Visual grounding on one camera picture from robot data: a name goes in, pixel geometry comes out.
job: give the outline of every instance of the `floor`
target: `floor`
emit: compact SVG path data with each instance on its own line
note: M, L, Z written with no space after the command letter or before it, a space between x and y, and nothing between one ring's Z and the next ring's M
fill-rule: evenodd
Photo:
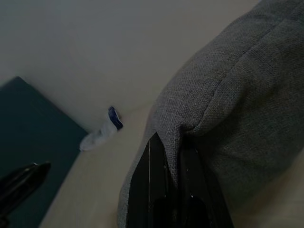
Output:
M125 117L106 144L81 153L40 228L115 228L118 194L138 149L150 105ZM239 211L235 228L304 227L304 152Z

